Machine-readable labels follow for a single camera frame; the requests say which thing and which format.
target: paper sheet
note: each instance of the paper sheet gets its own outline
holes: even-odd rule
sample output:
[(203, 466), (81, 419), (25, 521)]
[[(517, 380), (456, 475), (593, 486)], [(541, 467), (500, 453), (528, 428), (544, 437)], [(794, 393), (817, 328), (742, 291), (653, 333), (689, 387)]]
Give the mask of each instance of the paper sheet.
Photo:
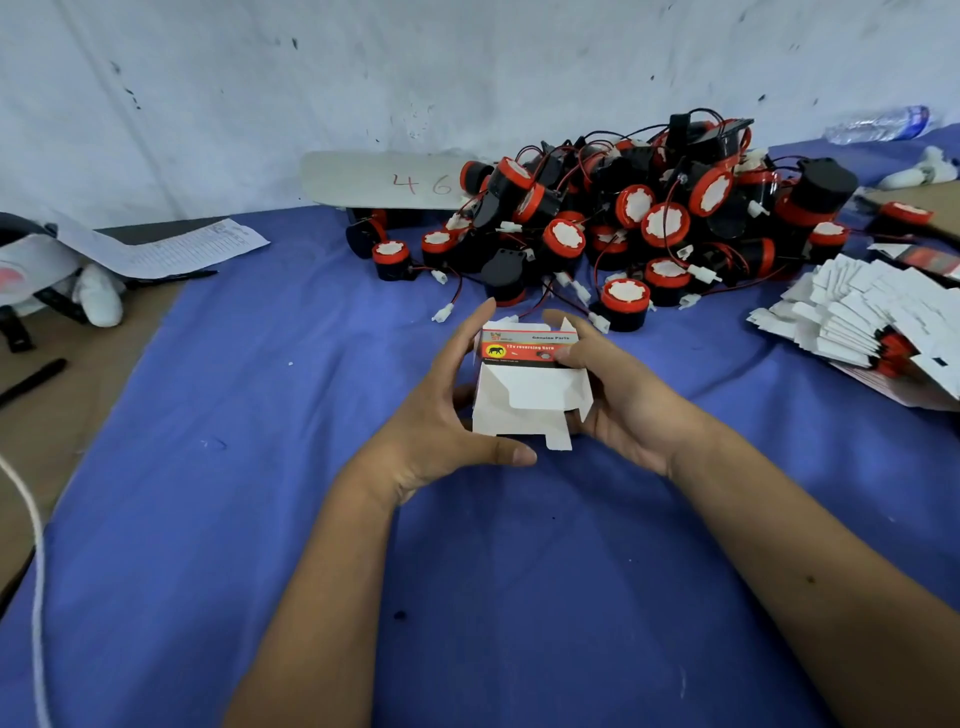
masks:
[(126, 245), (109, 235), (85, 228), (60, 212), (52, 211), (50, 221), (57, 223), (57, 239), (64, 245), (114, 273), (140, 279), (190, 273), (262, 248), (270, 242), (255, 230), (229, 219), (143, 245)]

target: water bottle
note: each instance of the water bottle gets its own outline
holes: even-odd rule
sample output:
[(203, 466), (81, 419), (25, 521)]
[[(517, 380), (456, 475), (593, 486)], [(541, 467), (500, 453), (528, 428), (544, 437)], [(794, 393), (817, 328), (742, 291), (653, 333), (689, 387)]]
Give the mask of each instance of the water bottle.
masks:
[(915, 139), (938, 129), (942, 122), (940, 114), (923, 106), (858, 113), (827, 127), (824, 139), (834, 144)]

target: blue fabric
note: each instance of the blue fabric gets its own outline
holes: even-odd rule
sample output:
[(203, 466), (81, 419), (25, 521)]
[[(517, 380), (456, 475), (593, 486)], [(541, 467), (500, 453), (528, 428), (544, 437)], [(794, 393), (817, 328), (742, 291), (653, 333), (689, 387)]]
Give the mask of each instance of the blue fabric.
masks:
[[(776, 152), (830, 154), (875, 182), (926, 143), (960, 156), (960, 128)], [(483, 298), (468, 282), (438, 326), (430, 316), (450, 286), (381, 282), (349, 252), (334, 210), (236, 219), (273, 245), (186, 287), (47, 528), (58, 726), (217, 724), (331, 478)], [(744, 323), (782, 289), (661, 310), (613, 339), (960, 607), (950, 420)], [(590, 441), (538, 449), (533, 470), (457, 473), (396, 515), (377, 725), (830, 724), (668, 483)], [(33, 588), (31, 569), (0, 624), (4, 725), (33, 724)]]

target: white wall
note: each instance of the white wall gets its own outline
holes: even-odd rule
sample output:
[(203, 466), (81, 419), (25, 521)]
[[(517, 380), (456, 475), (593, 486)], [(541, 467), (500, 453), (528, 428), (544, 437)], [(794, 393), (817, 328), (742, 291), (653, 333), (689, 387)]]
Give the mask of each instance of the white wall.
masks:
[(703, 105), (766, 145), (841, 109), (960, 107), (956, 0), (3, 6), (0, 206), (93, 226), (304, 204), (314, 149), (512, 154)]

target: white cardboard box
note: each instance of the white cardboard box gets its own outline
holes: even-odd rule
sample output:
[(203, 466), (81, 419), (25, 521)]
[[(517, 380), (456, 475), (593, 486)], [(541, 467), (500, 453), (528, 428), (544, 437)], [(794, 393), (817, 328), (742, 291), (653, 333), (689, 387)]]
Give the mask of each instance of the white cardboard box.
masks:
[(572, 449), (565, 413), (581, 421), (593, 405), (586, 370), (567, 369), (552, 352), (578, 341), (564, 319), (559, 330), (547, 324), (488, 321), (477, 335), (480, 364), (473, 431), (483, 435), (543, 435), (549, 449)]

